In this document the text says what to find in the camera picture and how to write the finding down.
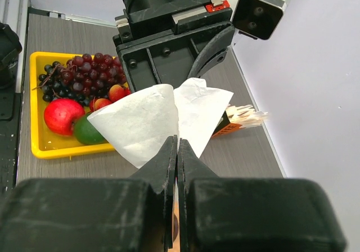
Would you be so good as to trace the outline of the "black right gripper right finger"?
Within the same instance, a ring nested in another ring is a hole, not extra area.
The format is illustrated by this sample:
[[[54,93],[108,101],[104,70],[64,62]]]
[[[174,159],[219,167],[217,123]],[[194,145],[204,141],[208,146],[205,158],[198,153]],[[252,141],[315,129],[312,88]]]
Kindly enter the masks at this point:
[[[182,139],[178,156],[182,251],[344,251],[324,189],[308,179],[222,178]]]

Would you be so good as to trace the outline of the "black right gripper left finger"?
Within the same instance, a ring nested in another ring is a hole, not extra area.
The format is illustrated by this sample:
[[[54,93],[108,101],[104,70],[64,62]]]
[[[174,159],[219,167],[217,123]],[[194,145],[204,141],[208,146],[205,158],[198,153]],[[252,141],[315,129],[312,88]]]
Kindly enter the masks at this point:
[[[128,178],[33,178],[1,207],[2,251],[167,251],[176,136]]]

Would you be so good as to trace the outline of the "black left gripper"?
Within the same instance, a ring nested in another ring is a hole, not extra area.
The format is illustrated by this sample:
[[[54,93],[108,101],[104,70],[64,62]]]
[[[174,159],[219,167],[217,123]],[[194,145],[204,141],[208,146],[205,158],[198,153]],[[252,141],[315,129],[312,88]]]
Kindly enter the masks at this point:
[[[131,91],[179,87],[231,43],[232,10],[222,0],[123,0],[116,52]]]

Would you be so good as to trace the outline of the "round wooden dripper stand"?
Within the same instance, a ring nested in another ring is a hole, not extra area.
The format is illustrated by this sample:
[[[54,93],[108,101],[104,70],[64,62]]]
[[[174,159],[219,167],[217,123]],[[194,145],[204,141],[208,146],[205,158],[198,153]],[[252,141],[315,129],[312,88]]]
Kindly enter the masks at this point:
[[[169,251],[181,251],[179,239],[179,207],[177,202],[174,203],[173,212],[173,247]]]

